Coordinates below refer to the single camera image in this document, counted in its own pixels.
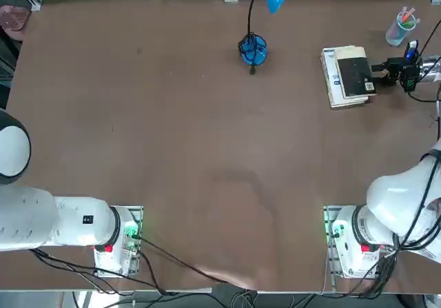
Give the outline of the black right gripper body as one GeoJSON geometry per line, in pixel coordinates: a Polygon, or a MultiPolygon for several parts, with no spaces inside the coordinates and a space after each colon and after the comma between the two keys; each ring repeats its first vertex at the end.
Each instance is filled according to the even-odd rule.
{"type": "Polygon", "coordinates": [[[413,92],[419,80],[419,64],[406,57],[389,59],[388,77],[392,85],[399,83],[404,92],[413,92]]]}

